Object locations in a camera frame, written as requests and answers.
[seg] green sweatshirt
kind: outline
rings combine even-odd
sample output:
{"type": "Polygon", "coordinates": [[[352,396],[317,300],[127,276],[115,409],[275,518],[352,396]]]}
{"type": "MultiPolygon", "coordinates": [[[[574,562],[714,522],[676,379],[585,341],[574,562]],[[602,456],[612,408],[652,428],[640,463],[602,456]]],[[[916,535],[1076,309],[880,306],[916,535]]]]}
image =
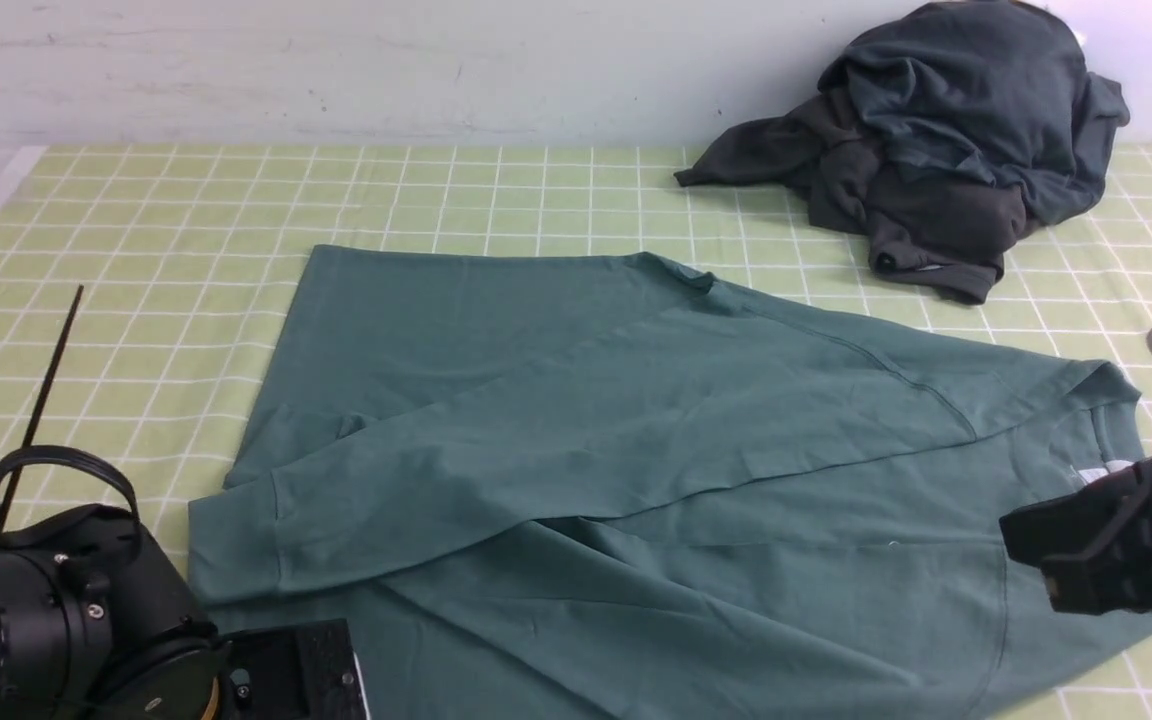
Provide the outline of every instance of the green sweatshirt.
{"type": "Polygon", "coordinates": [[[1135,400],[650,253],[318,247],[189,579],[347,617],[379,720],[987,717],[1152,634],[998,532],[1138,458],[1135,400]]]}

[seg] green checkered tablecloth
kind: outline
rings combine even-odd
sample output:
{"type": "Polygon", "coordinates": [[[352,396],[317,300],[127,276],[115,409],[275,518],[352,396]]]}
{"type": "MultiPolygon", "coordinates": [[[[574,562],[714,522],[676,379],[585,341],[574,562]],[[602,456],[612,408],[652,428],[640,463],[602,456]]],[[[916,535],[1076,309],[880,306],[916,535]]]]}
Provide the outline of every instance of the green checkered tablecloth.
{"type": "MultiPolygon", "coordinates": [[[[219,488],[317,243],[470,255],[650,250],[758,290],[938,333],[1106,357],[1152,437],[1152,146],[1120,146],[1093,213],[1007,256],[984,306],[872,278],[864,241],[774,187],[695,188],[695,150],[52,147],[0,210],[0,455],[17,445],[77,283],[84,302],[38,442],[123,468],[182,564],[185,501],[219,488]]],[[[26,471],[13,525],[113,501],[26,471]]],[[[1152,720],[1152,639],[1015,719],[1152,720]]]]}

